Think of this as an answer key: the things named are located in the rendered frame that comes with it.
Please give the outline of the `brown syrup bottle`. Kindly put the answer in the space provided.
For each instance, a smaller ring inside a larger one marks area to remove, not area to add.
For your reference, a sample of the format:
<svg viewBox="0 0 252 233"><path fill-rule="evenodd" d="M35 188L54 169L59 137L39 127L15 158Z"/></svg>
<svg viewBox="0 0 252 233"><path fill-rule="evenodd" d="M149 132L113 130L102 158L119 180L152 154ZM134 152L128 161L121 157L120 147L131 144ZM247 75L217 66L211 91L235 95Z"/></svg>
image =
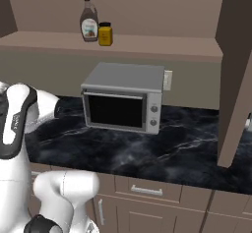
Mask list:
<svg viewBox="0 0 252 233"><path fill-rule="evenodd" d="M80 18L80 28L85 42L94 42L98 39L98 16L95 5L91 0L84 0L85 7Z"/></svg>

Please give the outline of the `brown open cabinet door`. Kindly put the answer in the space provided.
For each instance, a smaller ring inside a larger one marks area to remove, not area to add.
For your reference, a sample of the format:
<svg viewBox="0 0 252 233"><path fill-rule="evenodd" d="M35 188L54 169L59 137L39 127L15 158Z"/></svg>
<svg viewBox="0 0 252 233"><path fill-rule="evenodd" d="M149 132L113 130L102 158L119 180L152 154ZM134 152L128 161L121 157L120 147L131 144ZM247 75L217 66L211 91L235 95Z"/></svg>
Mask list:
<svg viewBox="0 0 252 233"><path fill-rule="evenodd" d="M218 166L228 168L252 112L252 0L222 0L216 41L223 54Z"/></svg>
<svg viewBox="0 0 252 233"><path fill-rule="evenodd" d="M18 30L10 0L0 0L0 38Z"/></svg>

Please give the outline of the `black glass toaster oven door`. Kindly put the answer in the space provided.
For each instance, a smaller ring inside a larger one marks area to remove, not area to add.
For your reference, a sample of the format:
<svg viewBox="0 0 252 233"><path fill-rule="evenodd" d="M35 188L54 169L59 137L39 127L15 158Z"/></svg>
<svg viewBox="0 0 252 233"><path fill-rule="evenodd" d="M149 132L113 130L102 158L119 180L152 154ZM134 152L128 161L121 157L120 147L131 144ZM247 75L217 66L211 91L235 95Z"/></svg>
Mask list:
<svg viewBox="0 0 252 233"><path fill-rule="evenodd" d="M83 91L89 127L146 132L147 96L144 93Z"/></svg>

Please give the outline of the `grey toaster oven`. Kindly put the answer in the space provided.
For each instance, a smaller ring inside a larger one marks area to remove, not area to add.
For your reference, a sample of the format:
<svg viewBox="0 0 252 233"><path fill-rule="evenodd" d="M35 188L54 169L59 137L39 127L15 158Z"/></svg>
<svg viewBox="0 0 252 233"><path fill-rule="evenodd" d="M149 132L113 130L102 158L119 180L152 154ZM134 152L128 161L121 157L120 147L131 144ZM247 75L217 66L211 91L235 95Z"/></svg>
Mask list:
<svg viewBox="0 0 252 233"><path fill-rule="evenodd" d="M147 96L146 132L156 135L162 104L163 66L98 63L81 84L83 91L112 93L144 93Z"/></svg>

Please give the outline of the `yellow jar with black lid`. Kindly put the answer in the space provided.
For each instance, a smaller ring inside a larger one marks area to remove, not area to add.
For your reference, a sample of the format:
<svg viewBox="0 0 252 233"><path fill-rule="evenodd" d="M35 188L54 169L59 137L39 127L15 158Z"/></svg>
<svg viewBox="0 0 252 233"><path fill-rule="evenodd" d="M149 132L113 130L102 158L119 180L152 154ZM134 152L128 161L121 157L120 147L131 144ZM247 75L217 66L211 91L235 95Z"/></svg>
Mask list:
<svg viewBox="0 0 252 233"><path fill-rule="evenodd" d="M110 46L113 43L113 33L110 22L102 22L99 24L98 43L100 46Z"/></svg>

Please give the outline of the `brown drawer front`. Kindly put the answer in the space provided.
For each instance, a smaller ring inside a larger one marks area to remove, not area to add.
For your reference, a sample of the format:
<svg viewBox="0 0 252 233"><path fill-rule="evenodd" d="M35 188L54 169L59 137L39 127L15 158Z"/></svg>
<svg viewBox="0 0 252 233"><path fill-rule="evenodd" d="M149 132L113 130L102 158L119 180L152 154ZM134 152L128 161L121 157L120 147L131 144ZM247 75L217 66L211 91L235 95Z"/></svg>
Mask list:
<svg viewBox="0 0 252 233"><path fill-rule="evenodd" d="M152 190L159 190L162 189L163 195L162 196L153 196L153 195L146 195L136 192L131 192L132 185L136 185L140 188L152 189ZM123 177L123 176L116 176L115 177L115 190L119 193L131 194L131 195L139 195L148 198L157 198L167 201L172 201L178 203L181 196L182 186L177 184L168 184L159 181L151 181L151 180L144 180L132 177Z"/></svg>
<svg viewBox="0 0 252 233"><path fill-rule="evenodd" d="M209 212L252 219L252 195L214 191Z"/></svg>

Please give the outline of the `brown lower cupboard door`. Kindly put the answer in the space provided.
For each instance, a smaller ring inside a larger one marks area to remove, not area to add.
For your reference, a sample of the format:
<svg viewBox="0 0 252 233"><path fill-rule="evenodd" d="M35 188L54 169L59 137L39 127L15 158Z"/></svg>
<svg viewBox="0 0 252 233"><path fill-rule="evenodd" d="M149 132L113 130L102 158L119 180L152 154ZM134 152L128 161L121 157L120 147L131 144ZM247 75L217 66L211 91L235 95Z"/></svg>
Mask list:
<svg viewBox="0 0 252 233"><path fill-rule="evenodd" d="M104 226L98 212L100 199L103 199ZM97 195L94 207L100 233L201 233L205 217L202 211L106 195Z"/></svg>
<svg viewBox="0 0 252 233"><path fill-rule="evenodd" d="M252 220L209 213L202 233L252 233Z"/></svg>

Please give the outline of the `white object on worktop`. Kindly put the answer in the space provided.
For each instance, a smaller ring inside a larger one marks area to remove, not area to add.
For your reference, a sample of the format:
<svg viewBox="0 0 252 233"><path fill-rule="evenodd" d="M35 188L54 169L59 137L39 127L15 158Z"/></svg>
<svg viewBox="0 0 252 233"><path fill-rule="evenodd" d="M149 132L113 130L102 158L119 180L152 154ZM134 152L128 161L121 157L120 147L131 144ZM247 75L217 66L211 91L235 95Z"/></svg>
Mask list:
<svg viewBox="0 0 252 233"><path fill-rule="evenodd" d="M252 113L249 114L246 120L245 129L249 132L252 132Z"/></svg>

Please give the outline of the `white wall outlet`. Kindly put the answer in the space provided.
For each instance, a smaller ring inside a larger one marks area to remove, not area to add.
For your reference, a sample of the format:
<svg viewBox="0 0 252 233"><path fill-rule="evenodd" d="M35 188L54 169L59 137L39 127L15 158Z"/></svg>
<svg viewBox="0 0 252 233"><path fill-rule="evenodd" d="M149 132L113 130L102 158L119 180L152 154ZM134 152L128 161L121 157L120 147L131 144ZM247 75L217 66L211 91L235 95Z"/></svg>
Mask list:
<svg viewBox="0 0 252 233"><path fill-rule="evenodd" d="M172 72L165 70L163 76L163 89L171 90Z"/></svg>

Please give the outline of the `brown wall cabinet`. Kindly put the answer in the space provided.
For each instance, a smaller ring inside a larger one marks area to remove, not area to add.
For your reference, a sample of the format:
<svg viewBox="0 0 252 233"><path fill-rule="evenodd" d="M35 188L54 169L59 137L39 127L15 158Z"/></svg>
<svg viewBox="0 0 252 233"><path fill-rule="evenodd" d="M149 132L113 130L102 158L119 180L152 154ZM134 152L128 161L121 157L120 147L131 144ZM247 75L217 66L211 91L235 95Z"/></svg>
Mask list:
<svg viewBox="0 0 252 233"><path fill-rule="evenodd" d="M17 29L0 38L0 49L218 62L222 44L235 37L235 22L252 13L252 0L92 0L110 22L113 43L82 39L84 0L3 0Z"/></svg>

